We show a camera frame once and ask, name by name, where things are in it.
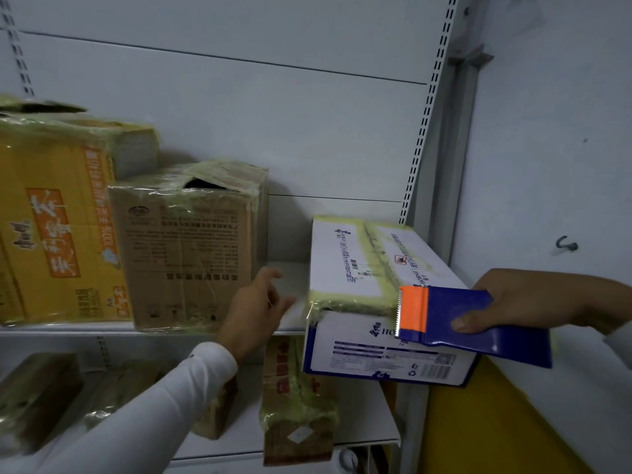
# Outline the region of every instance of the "white cardboard box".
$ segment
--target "white cardboard box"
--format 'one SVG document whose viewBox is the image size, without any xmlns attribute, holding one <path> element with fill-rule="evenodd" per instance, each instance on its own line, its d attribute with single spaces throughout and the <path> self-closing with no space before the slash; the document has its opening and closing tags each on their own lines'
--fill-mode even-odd
<svg viewBox="0 0 632 474">
<path fill-rule="evenodd" d="M 383 288 L 371 275 L 366 248 L 358 240 L 364 236 L 362 229 L 357 221 L 314 220 L 310 292 L 384 297 Z M 371 231 L 379 238 L 381 259 L 390 264 L 400 286 L 465 287 L 415 231 L 375 224 Z M 310 317 L 306 328 L 303 370 L 398 382 L 467 383 L 480 355 L 400 341 L 394 330 L 391 317 L 321 311 Z"/>
</svg>

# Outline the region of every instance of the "metal hook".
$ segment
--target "metal hook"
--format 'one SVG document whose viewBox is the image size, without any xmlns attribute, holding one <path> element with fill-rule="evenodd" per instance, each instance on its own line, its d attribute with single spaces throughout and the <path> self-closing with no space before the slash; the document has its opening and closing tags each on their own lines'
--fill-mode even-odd
<svg viewBox="0 0 632 474">
<path fill-rule="evenodd" d="M 561 245 L 559 243 L 561 243 L 562 241 L 564 241 L 566 238 L 568 238 L 568 236 L 562 236 L 561 238 L 559 238 L 556 242 L 555 245 L 560 248 L 561 250 L 563 249 L 567 249 L 569 251 L 577 251 L 577 249 L 579 248 L 579 246 L 577 245 L 577 243 L 570 243 L 569 245 Z"/>
</svg>

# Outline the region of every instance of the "hand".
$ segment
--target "hand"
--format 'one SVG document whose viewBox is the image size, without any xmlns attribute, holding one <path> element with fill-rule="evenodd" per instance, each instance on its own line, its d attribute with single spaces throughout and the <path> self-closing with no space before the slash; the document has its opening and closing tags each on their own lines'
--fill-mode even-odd
<svg viewBox="0 0 632 474">
<path fill-rule="evenodd" d="M 486 289 L 494 302 L 452 321 L 457 332 L 476 333 L 502 324 L 575 324 L 609 334 L 632 318 L 632 288 L 594 276 L 493 269 L 473 289 Z"/>
<path fill-rule="evenodd" d="M 280 271 L 263 267 L 254 281 L 233 296 L 217 342 L 230 351 L 237 364 L 268 342 L 296 301 L 293 296 L 279 297 L 272 279 L 281 276 Z"/>
</svg>

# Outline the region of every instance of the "white wall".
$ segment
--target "white wall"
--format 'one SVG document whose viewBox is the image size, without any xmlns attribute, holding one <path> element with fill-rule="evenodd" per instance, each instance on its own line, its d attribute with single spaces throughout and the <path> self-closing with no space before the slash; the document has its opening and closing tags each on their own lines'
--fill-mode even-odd
<svg viewBox="0 0 632 474">
<path fill-rule="evenodd" d="M 632 284 L 632 0 L 492 0 L 451 265 Z M 575 252 L 555 248 L 562 235 Z M 632 374 L 590 329 L 551 371 L 499 362 L 599 473 L 632 471 Z"/>
</svg>

